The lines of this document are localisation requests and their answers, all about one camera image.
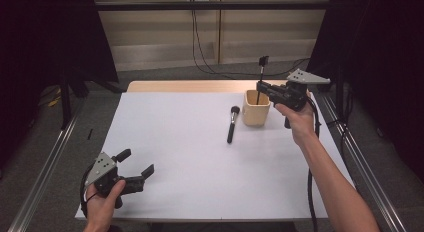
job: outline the beige cup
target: beige cup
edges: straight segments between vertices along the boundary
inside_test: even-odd
[[[248,126],[263,126],[268,116],[269,102],[268,96],[263,93],[259,95],[259,103],[256,104],[258,91],[247,90],[244,94],[243,102],[243,122]]]

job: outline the person's left hand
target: person's left hand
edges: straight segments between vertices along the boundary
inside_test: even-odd
[[[110,191],[109,195],[104,198],[97,193],[94,184],[88,186],[86,198],[90,198],[87,202],[87,225],[84,232],[88,231],[108,231],[112,221],[113,211],[115,209],[115,201],[125,187],[125,180],[118,181]]]

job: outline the white sheet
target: white sheet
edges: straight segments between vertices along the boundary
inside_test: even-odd
[[[126,93],[122,95],[103,151],[130,148],[118,174],[155,173],[144,191],[125,195],[116,219],[143,221],[271,221],[310,218],[308,167],[284,117],[270,108],[265,126],[237,118],[232,144],[226,139],[230,110],[242,93]],[[320,139],[352,183],[320,115]],[[327,217],[314,183],[318,218]],[[84,218],[80,210],[76,218]]]

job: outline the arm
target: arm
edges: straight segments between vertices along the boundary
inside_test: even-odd
[[[88,187],[86,197],[90,198],[93,195],[94,197],[87,203],[87,225],[84,232],[106,232],[109,230],[116,198],[118,198],[124,187],[125,180],[118,181],[106,198],[95,195],[97,190],[94,184]]]
[[[313,128],[309,104],[295,112],[282,104],[275,108],[286,116],[293,139],[300,147],[315,178],[325,209],[336,231],[379,231],[368,205],[341,174],[322,146]]]

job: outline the table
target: table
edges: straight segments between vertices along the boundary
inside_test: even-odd
[[[123,197],[124,206],[114,218],[147,222],[310,218],[307,164],[278,111],[270,110],[262,128],[245,126],[239,118],[233,143],[226,143],[230,108],[241,107],[242,92],[255,86],[256,81],[132,82],[121,98],[103,151],[112,156],[124,146],[132,149],[128,161],[118,165],[125,177],[151,163],[156,172],[142,193]],[[321,141],[352,183],[325,124]],[[313,195],[317,217],[326,218],[315,184]],[[76,217],[83,215],[78,211]]]

